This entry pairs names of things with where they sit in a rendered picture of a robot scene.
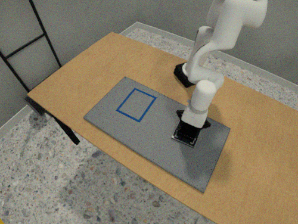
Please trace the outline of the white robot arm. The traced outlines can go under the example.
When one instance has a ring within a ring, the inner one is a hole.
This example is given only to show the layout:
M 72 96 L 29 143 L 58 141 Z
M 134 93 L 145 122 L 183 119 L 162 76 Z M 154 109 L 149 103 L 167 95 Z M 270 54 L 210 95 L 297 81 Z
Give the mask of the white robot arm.
M 193 113 L 204 114 L 224 83 L 222 73 L 202 67 L 209 52 L 232 49 L 242 26 L 260 27 L 267 6 L 268 0 L 213 0 L 206 18 L 208 26 L 198 29 L 189 59 L 182 66 L 184 75 L 196 84 L 192 99 L 187 100 Z

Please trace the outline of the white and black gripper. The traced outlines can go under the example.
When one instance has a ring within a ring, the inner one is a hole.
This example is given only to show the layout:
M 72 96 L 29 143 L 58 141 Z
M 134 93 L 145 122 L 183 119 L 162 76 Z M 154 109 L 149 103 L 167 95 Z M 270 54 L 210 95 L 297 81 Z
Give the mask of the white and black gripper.
M 211 124 L 206 120 L 208 109 L 204 114 L 195 114 L 190 110 L 190 106 L 188 103 L 185 110 L 177 110 L 176 113 L 177 113 L 178 117 L 180 118 L 179 119 L 180 126 L 181 126 L 182 122 L 184 121 L 190 125 L 199 127 L 197 130 L 197 133 L 199 131 L 201 131 L 202 129 L 206 129 L 207 127 L 211 126 Z

